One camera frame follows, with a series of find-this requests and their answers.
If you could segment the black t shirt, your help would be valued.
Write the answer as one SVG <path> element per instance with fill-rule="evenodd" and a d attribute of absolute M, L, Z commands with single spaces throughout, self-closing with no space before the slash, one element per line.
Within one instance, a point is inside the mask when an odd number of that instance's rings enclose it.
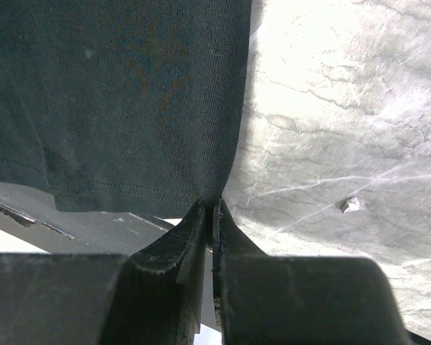
<path fill-rule="evenodd" d="M 250 21 L 250 1 L 0 1 L 0 182 L 67 212 L 213 208 Z"/>

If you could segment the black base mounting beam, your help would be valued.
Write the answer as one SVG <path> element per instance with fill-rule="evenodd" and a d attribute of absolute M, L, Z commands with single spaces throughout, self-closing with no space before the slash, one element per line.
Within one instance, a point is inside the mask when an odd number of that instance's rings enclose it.
<path fill-rule="evenodd" d="M 46 252 L 130 255 L 173 225 L 132 213 L 67 213 L 40 190 L 0 183 L 0 230 Z"/>

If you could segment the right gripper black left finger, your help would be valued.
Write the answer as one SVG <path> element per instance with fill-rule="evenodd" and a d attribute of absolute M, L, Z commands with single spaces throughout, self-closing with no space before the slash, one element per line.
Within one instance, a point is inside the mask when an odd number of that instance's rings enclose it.
<path fill-rule="evenodd" d="M 0 344 L 192 344 L 205 209 L 131 256 L 0 254 Z"/>

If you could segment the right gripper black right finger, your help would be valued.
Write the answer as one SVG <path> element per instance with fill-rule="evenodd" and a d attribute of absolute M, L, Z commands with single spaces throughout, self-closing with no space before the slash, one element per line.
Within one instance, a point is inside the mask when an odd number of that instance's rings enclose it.
<path fill-rule="evenodd" d="M 410 344 L 391 286 L 364 257 L 263 252 L 220 201 L 213 295 L 225 344 Z"/>

